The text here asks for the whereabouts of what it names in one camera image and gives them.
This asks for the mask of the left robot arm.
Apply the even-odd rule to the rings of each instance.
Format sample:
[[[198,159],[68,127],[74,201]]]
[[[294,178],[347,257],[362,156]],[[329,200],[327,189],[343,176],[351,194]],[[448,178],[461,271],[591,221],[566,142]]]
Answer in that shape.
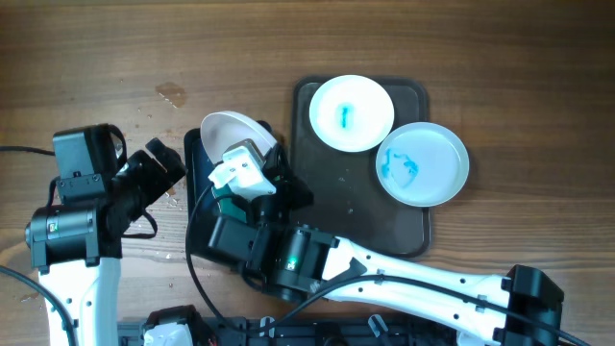
[[[59,204],[36,210],[26,243],[41,284],[59,315],[50,332],[62,340],[70,322],[70,345],[109,345],[116,314],[122,239],[132,222],[181,178],[191,175],[181,156],[158,138],[129,155],[121,131],[102,124],[55,133],[60,170],[49,188]]]

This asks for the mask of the green yellow sponge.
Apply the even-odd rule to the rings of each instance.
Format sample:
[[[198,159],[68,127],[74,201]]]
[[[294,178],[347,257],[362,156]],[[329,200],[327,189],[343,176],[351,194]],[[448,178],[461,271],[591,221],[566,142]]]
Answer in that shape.
[[[225,215],[246,223],[250,204],[243,197],[228,191],[215,190],[212,193],[219,215]]]

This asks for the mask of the white plate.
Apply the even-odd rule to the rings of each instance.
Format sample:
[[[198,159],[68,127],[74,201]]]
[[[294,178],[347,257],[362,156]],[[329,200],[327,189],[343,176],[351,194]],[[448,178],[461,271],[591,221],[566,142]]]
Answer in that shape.
[[[332,78],[309,102],[312,130],[331,148],[348,153],[370,150],[391,132],[395,111],[386,90],[358,75]]]
[[[250,139],[263,157],[278,144],[265,126],[236,111],[218,111],[207,115],[201,123],[200,135],[212,163],[222,161],[222,155],[230,147],[245,139]]]
[[[451,130],[413,122],[381,143],[375,171],[383,189],[408,206],[430,208],[454,198],[470,173],[468,151]]]

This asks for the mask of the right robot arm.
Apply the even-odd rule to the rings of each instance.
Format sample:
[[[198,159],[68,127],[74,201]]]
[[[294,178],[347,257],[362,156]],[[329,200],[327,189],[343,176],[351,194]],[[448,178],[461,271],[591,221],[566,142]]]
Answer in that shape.
[[[563,292],[532,267],[463,274],[391,258],[307,225],[252,226],[224,216],[208,246],[287,301],[394,309],[456,330],[463,345],[555,345],[564,336]]]

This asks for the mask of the black water basin tray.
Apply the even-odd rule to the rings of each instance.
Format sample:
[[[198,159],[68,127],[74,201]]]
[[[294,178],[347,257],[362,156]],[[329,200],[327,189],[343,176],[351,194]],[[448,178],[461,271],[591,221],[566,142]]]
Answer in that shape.
[[[250,211],[246,223],[219,215],[212,193],[215,190],[231,190],[227,186],[216,189],[209,180],[209,174],[218,163],[212,163],[207,156],[200,128],[185,135],[184,153],[188,169],[189,230],[186,240],[189,252],[226,266],[235,266],[240,262],[260,263],[264,256],[275,250],[288,223],[256,224],[252,201],[248,200]]]

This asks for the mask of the brown plastic serving tray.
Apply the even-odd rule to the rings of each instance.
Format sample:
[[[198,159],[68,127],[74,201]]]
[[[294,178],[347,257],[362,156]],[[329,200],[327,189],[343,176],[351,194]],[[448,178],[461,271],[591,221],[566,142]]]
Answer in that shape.
[[[312,130],[309,103],[330,78],[307,76],[294,88],[288,156],[294,174],[313,192],[314,202],[293,211],[291,220],[387,256],[422,256],[431,246],[431,210],[403,204],[384,190],[376,171],[378,149],[341,152]]]

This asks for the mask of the white plate top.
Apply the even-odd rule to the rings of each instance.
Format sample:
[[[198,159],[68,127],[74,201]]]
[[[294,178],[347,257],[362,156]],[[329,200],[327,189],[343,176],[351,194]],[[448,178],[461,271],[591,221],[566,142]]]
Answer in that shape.
[[[386,90],[358,75],[332,78],[309,102],[312,130],[331,148],[348,153],[370,150],[391,132],[395,111]]]

